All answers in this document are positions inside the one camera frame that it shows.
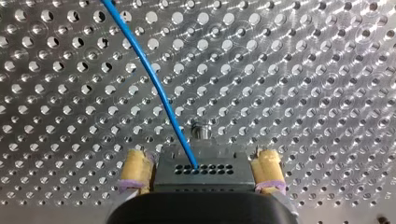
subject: metal pegboard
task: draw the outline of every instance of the metal pegboard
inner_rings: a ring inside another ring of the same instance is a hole
[[[198,120],[277,149],[305,223],[396,221],[394,1],[115,2],[188,137]],[[99,1],[1,0],[0,95],[8,219],[82,222],[111,206],[126,149],[178,144]]]

